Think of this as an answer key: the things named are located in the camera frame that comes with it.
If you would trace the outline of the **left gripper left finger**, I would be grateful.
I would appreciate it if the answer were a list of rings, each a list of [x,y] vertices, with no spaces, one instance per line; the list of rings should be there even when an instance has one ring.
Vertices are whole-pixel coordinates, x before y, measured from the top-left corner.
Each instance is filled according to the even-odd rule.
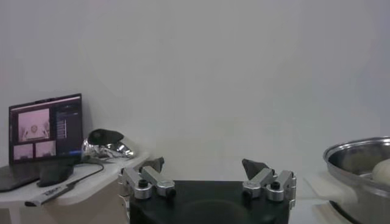
[[[170,199],[176,196],[176,184],[164,177],[161,170],[165,163],[163,157],[146,161],[138,167],[125,167],[119,172],[119,182],[137,200],[147,200],[152,197],[153,189],[157,195]]]

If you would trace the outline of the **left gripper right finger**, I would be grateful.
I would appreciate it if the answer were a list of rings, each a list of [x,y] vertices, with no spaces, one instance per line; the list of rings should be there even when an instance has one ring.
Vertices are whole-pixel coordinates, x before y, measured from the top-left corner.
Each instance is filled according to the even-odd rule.
[[[296,201],[297,178],[292,171],[283,170],[277,174],[265,163],[249,159],[243,159],[242,165],[248,177],[242,184],[246,201],[261,196],[272,202]]]

